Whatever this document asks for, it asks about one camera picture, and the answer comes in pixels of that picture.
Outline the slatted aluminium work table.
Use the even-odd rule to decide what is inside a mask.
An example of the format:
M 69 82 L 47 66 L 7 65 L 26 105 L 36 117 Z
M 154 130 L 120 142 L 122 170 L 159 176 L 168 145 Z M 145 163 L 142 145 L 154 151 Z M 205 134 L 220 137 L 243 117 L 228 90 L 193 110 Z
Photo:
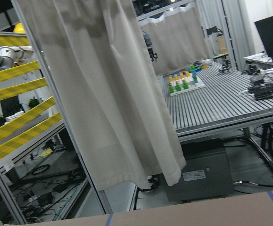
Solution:
M 273 121 L 273 98 L 255 100 L 243 95 L 250 86 L 249 76 L 238 71 L 219 73 L 220 68 L 214 62 L 198 73 L 205 87 L 176 96 L 170 96 L 169 78 L 164 77 L 164 99 L 180 140 Z

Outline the grey control cabinet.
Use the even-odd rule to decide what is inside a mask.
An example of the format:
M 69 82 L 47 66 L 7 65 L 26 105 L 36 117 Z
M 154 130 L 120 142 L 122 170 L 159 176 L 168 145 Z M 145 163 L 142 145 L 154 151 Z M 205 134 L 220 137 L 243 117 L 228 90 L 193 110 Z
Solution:
M 192 201 L 234 193 L 227 154 L 220 139 L 182 144 L 186 166 L 179 182 L 165 184 L 170 202 Z

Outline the yellow striped safety barrier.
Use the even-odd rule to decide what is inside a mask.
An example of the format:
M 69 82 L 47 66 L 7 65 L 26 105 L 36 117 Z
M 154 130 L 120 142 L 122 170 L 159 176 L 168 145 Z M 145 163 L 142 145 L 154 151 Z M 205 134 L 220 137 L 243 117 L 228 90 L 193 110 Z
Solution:
M 0 32 L 0 162 L 62 124 L 24 34 Z

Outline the board with coloured blocks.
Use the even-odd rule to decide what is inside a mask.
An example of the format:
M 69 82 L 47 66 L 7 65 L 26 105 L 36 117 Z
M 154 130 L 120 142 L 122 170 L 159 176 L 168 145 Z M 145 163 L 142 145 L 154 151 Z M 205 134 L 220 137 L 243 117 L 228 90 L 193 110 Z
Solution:
M 169 76 L 168 89 L 170 96 L 205 88 L 206 85 L 198 76 L 203 68 L 191 65 L 188 69 L 181 69 Z

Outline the beige curtain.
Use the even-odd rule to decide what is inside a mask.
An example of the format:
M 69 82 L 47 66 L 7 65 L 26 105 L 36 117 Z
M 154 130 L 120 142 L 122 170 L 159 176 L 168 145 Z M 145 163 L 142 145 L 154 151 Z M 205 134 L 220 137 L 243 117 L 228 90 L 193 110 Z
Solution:
M 186 164 L 129 0 L 20 0 L 98 190 Z

